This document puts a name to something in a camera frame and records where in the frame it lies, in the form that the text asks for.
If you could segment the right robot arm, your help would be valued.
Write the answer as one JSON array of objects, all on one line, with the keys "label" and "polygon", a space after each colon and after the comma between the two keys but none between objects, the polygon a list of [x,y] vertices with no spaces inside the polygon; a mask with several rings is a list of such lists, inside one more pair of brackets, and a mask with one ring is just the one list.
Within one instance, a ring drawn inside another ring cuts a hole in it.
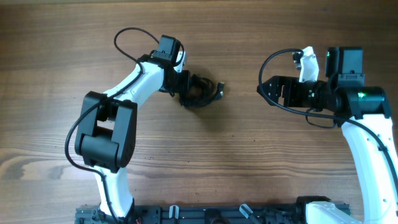
[{"label": "right robot arm", "polygon": [[365,223],[397,222],[397,152],[386,92],[366,86],[361,47],[331,47],[326,80],[311,47],[290,49],[299,77],[259,80],[257,92],[272,106],[306,119],[332,121],[350,148],[364,205]]}]

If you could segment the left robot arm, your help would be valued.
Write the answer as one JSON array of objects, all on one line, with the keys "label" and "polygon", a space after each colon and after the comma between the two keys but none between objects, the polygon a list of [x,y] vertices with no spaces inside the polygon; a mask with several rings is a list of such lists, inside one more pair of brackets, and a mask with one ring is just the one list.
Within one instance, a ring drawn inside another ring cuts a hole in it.
[{"label": "left robot arm", "polygon": [[91,91],[83,99],[81,115],[71,128],[82,170],[94,173],[101,203],[99,214],[110,223],[125,223],[134,212],[126,166],[136,145],[137,112],[155,92],[171,95],[187,89],[182,43],[163,35],[158,48],[136,59],[136,67],[114,88]]}]

